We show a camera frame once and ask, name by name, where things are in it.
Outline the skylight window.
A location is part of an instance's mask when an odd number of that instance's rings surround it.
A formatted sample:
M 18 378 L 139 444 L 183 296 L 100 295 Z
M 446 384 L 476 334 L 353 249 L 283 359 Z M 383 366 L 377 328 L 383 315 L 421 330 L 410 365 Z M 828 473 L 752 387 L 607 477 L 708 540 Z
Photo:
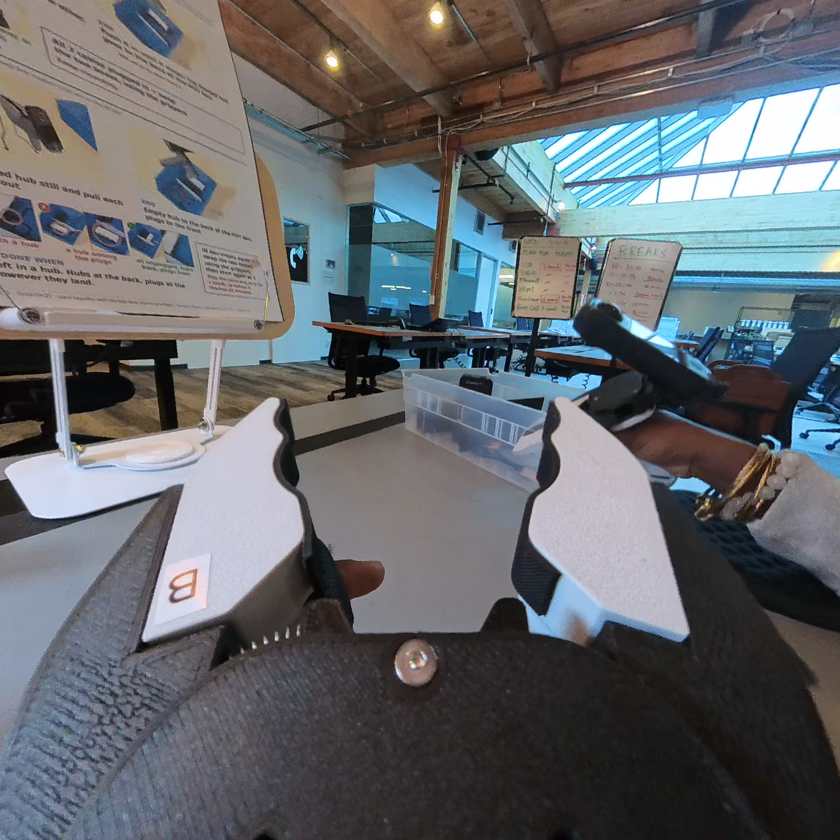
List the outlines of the skylight window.
M 581 208 L 839 189 L 839 86 L 541 140 Z

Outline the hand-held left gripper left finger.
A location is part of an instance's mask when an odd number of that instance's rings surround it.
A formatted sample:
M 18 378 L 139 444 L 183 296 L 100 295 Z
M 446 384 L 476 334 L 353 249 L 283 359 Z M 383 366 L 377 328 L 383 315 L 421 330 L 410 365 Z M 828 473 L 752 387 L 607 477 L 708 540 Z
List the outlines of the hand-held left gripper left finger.
M 259 404 L 142 521 L 153 551 L 143 648 L 214 627 L 246 648 L 295 636 L 316 585 L 290 420 L 285 401 Z

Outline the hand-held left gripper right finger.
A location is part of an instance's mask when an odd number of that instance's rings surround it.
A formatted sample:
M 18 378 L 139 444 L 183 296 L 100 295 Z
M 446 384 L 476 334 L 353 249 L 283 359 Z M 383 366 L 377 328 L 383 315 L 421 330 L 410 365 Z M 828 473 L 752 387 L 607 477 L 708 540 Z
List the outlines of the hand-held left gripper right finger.
M 688 618 L 645 467 L 566 397 L 549 406 L 541 440 L 511 566 L 530 634 L 586 646 L 615 623 L 684 642 Z

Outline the instruction poster board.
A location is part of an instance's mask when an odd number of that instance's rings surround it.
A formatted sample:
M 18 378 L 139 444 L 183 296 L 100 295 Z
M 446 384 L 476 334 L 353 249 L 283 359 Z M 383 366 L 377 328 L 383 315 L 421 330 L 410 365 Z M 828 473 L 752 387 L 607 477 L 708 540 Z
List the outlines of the instruction poster board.
M 288 331 L 218 2 L 2 2 L 1 155 L 2 337 Z

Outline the whiteboard with green heading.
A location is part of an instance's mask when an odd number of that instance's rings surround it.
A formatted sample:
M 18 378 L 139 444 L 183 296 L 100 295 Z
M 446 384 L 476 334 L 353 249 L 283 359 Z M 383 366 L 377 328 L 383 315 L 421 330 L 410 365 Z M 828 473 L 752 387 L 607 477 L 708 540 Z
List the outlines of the whiteboard with green heading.
M 656 331 L 683 246 L 676 241 L 613 238 L 594 297 Z

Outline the wooden top office desk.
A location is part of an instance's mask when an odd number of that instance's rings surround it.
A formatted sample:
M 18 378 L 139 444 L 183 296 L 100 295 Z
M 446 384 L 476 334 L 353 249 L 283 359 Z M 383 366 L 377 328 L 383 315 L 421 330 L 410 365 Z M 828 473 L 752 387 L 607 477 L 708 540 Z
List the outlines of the wooden top office desk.
M 605 350 L 589 345 L 535 350 L 534 358 L 546 365 L 559 364 L 573 371 L 573 375 L 594 375 L 603 379 L 612 379 L 633 369 Z
M 509 334 L 455 326 L 433 331 L 404 327 L 386 327 L 355 322 L 314 321 L 314 327 L 328 331 L 338 343 L 338 357 L 350 363 L 352 371 L 359 371 L 358 361 L 374 350 L 402 350 L 417 358 L 421 369 L 438 369 L 448 359 L 454 360 L 468 351 L 477 354 L 471 363 L 479 367 L 489 350 L 507 351 Z

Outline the black phone icon sign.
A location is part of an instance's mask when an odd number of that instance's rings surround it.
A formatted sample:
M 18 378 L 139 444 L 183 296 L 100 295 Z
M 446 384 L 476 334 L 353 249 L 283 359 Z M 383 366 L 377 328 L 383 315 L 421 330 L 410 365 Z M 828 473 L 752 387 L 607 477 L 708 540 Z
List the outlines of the black phone icon sign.
M 310 227 L 287 217 L 282 223 L 290 280 L 309 284 Z

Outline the person's right hand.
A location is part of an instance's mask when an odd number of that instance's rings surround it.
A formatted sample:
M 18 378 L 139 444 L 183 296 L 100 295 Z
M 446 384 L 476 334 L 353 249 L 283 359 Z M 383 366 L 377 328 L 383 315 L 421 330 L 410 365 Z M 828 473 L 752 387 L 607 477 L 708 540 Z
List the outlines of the person's right hand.
M 637 458 L 677 478 L 698 479 L 720 491 L 735 482 L 759 450 L 754 444 L 663 410 L 613 434 Z

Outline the person's left hand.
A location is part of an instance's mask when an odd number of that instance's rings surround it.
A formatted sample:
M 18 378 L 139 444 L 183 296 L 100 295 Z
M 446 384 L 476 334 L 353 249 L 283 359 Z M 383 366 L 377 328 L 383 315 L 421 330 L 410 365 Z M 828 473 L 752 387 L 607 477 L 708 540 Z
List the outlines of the person's left hand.
M 345 591 L 351 600 L 375 592 L 385 578 L 385 568 L 375 560 L 340 560 L 335 563 Z

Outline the clear plastic bin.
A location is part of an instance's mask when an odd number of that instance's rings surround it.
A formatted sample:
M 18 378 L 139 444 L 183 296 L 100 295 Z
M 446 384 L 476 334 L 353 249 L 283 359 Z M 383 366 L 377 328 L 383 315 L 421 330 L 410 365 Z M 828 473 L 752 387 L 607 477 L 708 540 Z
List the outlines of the clear plastic bin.
M 489 375 L 492 395 L 460 388 L 461 375 Z M 558 396 L 575 399 L 580 387 L 486 369 L 405 370 L 406 428 L 524 490 L 537 486 L 540 454 L 514 455 L 527 428 L 544 421 Z

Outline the whiteboard with green list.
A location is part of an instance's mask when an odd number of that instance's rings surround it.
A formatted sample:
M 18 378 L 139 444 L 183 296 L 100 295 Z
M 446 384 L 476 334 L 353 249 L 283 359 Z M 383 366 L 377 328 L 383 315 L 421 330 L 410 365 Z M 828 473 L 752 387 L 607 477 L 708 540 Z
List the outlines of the whiteboard with green list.
M 536 362 L 541 321 L 571 319 L 582 242 L 577 237 L 528 236 L 518 242 L 511 315 L 531 319 L 524 374 L 530 377 Z

